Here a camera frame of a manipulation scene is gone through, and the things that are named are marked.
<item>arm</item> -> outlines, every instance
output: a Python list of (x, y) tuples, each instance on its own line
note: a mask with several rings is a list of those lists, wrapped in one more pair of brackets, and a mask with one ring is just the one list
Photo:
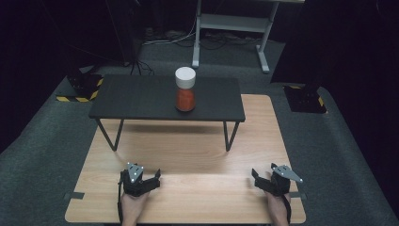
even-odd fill
[[(285, 208), (282, 197), (277, 197), (272, 195), (271, 193), (265, 191), (264, 194), (267, 198), (267, 206), (269, 210), (269, 215), (273, 220), (274, 225), (276, 226), (288, 226), (287, 220), (287, 209)], [(290, 194), (285, 194), (285, 198), (287, 198), (288, 202), (291, 200)]]
[(122, 226), (136, 226), (137, 220), (144, 209), (150, 192), (139, 197), (123, 194), (121, 198), (123, 222)]

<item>hazard tape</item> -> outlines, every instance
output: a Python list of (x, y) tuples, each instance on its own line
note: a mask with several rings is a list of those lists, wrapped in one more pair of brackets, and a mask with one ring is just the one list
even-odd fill
[(80, 103), (90, 102), (90, 101), (94, 100), (97, 97), (100, 85), (102, 83), (103, 83), (103, 79), (101, 78), (97, 82), (96, 89), (91, 93), (89, 98), (87, 98), (87, 97), (79, 97), (79, 96), (56, 96), (56, 99), (59, 102), (80, 102)]

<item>table leg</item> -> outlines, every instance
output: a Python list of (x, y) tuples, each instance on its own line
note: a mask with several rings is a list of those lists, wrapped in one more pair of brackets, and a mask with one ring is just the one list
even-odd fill
[(198, 1), (197, 4), (197, 26), (196, 26), (196, 41), (194, 42), (194, 51), (193, 51), (193, 68), (197, 68), (200, 66), (200, 8), (201, 8), (201, 0)]
[(235, 122), (234, 129), (232, 130), (232, 134), (231, 134), (231, 137), (229, 140), (228, 133), (227, 133), (227, 124), (225, 121), (223, 121), (223, 129), (224, 129), (224, 133), (225, 133), (225, 142), (226, 142), (226, 152), (228, 152), (232, 146), (232, 142), (234, 141), (235, 133), (237, 132), (239, 124), (240, 124), (240, 121)]
[(277, 8), (279, 7), (279, 2), (273, 3), (272, 11), (269, 15), (269, 21), (267, 23), (266, 29), (263, 33), (262, 44), (256, 46), (256, 50), (258, 52), (259, 60), (261, 61), (262, 65), (262, 72), (269, 73), (269, 65), (266, 61), (266, 56), (264, 55), (264, 47), (266, 45), (267, 40), (269, 39), (270, 30), (272, 29), (273, 21), (276, 16)]
[(100, 119), (96, 119), (97, 124), (99, 125), (101, 131), (104, 134), (106, 141), (108, 142), (109, 146), (111, 147), (112, 151), (116, 151), (118, 148), (118, 144), (120, 143), (120, 133), (122, 131), (123, 122), (124, 120), (120, 120), (120, 128), (118, 129), (117, 139), (115, 140), (115, 145), (112, 143), (111, 139), (109, 138), (108, 134), (105, 131), (103, 124), (101, 123)]

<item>black wall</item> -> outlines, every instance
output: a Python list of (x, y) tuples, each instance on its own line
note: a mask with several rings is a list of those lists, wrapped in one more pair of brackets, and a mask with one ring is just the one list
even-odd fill
[(399, 216), (399, 10), (393, 2), (307, 0), (272, 82), (316, 81), (330, 92)]
[(60, 41), (37, 1), (0, 8), (0, 151), (16, 138), (65, 76)]

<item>orange jar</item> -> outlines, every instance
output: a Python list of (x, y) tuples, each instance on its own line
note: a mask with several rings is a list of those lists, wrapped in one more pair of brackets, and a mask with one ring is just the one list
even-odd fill
[(196, 72), (192, 68), (182, 67), (176, 70), (176, 108), (181, 111), (190, 111), (196, 106), (194, 84)]
[(196, 106), (194, 90), (177, 89), (176, 107), (181, 111), (190, 111)]

